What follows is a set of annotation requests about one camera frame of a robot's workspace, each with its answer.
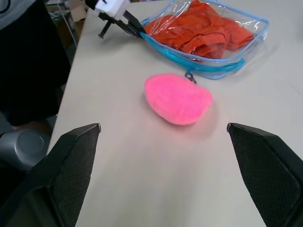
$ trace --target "pink plush toy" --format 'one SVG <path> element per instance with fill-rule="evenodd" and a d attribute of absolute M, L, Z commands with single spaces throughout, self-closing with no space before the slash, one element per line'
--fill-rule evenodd
<path fill-rule="evenodd" d="M 197 122 L 213 101 L 208 90 L 176 74 L 149 77 L 144 92 L 148 104 L 158 115 L 178 125 Z"/>

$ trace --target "orange towel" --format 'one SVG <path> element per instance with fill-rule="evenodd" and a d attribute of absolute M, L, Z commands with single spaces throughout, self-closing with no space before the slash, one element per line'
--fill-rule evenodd
<path fill-rule="evenodd" d="M 199 0 L 178 16 L 167 15 L 145 27 L 158 42 L 201 57 L 220 59 L 224 50 L 235 51 L 249 44 L 254 36 L 235 21 L 221 17 Z"/>

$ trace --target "clear plastic bag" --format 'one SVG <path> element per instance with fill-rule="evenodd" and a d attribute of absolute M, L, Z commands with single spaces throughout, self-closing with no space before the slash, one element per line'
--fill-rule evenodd
<path fill-rule="evenodd" d="M 144 39 L 187 71 L 219 79 L 258 51 L 269 22 L 216 1 L 172 0 L 142 22 Z"/>

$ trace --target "table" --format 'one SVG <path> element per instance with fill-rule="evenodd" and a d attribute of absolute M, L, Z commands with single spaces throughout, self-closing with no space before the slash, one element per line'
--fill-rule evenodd
<path fill-rule="evenodd" d="M 184 70 L 143 40 L 89 13 L 50 148 L 76 127 L 101 123 L 77 227 L 264 227 L 243 183 L 228 122 L 262 128 L 303 158 L 303 2 L 224 0 L 270 20 L 267 47 L 251 66 L 221 80 L 196 76 L 214 104 L 200 122 L 170 125 L 148 107 L 143 83 Z M 133 3 L 142 20 L 165 1 Z"/>

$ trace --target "metal keyring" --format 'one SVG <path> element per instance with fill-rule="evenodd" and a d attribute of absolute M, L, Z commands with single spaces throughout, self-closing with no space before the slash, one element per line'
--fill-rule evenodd
<path fill-rule="evenodd" d="M 190 72 L 185 73 L 185 77 L 186 77 L 187 79 L 189 79 L 191 82 L 193 82 L 194 84 L 197 83 L 197 81 L 196 81 L 195 78 L 194 78 L 194 75 L 191 74 Z"/>

